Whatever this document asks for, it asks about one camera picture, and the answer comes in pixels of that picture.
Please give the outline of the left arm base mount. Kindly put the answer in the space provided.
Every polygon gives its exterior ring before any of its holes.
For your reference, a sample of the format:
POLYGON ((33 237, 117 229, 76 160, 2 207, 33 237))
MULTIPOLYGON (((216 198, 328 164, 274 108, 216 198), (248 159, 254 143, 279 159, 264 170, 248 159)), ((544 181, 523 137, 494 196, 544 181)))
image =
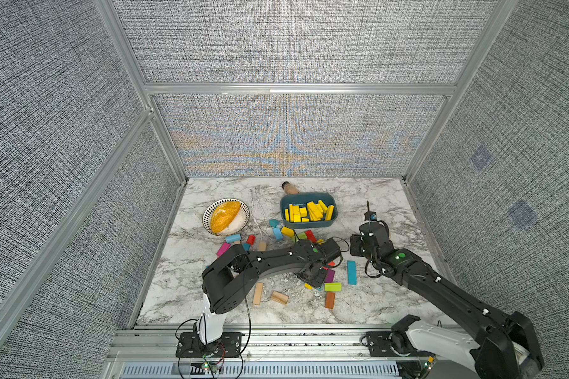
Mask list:
POLYGON ((235 358, 240 354, 241 333, 224 333, 212 343, 204 344, 198 333, 180 333, 177 337, 176 358, 235 358))

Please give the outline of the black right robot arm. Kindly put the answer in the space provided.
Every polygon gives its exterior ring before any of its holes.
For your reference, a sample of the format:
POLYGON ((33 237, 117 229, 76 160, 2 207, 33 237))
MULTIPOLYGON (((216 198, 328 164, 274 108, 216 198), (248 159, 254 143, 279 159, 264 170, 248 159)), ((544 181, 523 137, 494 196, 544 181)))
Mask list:
POLYGON ((462 328, 455 332, 407 315, 381 341, 369 336, 371 348, 402 357, 433 353, 481 378, 533 378, 544 368, 537 333, 528 317, 520 312, 506 314, 474 298, 418 255, 395 248, 384 222, 362 224, 350 238, 350 253, 366 258, 379 276, 422 296, 462 328))

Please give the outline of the teal plastic bin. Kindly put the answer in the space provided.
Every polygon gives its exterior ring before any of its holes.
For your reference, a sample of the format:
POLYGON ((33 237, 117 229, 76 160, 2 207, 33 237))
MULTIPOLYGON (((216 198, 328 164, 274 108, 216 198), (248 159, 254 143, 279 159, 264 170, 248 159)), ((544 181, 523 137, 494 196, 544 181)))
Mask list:
POLYGON ((280 211, 284 226, 292 229, 330 227, 338 218, 334 197, 325 192, 287 194, 280 211))

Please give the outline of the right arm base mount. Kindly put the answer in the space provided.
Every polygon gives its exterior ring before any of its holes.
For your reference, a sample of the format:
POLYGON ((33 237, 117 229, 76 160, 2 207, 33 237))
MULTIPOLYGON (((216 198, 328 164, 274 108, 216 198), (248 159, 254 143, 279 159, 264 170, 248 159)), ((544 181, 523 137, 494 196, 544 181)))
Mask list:
POLYGON ((360 342, 365 346, 373 358, 386 357, 421 357, 427 358, 430 352, 416 349, 412 346, 406 333, 414 322, 418 322, 419 317, 414 315, 404 316, 399 322, 395 323, 388 331, 368 332, 360 342))

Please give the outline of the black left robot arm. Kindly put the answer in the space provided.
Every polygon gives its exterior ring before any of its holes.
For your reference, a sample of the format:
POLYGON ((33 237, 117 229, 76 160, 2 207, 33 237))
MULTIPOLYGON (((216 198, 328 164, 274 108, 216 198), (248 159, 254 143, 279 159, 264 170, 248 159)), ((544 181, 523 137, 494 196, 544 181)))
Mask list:
POLYGON ((292 246, 270 251, 247 251, 235 245, 202 273, 203 312, 196 331, 204 345, 218 342, 226 314, 245 301, 262 279, 292 273, 312 287, 321 287, 327 266, 341 257, 333 238, 322 244, 302 239, 292 246))

